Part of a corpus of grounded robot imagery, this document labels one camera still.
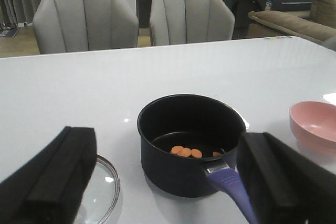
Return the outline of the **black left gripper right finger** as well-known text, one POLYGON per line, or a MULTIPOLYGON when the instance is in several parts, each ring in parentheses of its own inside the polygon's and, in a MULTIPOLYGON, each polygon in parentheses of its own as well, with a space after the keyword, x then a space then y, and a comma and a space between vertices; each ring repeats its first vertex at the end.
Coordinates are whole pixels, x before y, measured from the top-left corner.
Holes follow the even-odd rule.
POLYGON ((269 133, 243 133, 237 168, 259 223, 335 223, 335 174, 269 133))

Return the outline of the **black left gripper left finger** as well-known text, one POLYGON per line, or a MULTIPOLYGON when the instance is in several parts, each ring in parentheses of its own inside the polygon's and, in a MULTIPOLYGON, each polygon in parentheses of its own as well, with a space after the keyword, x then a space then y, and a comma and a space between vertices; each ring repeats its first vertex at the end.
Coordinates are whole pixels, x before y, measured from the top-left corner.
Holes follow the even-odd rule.
POLYGON ((73 223, 96 155, 93 128, 65 127, 1 182, 1 223, 73 223))

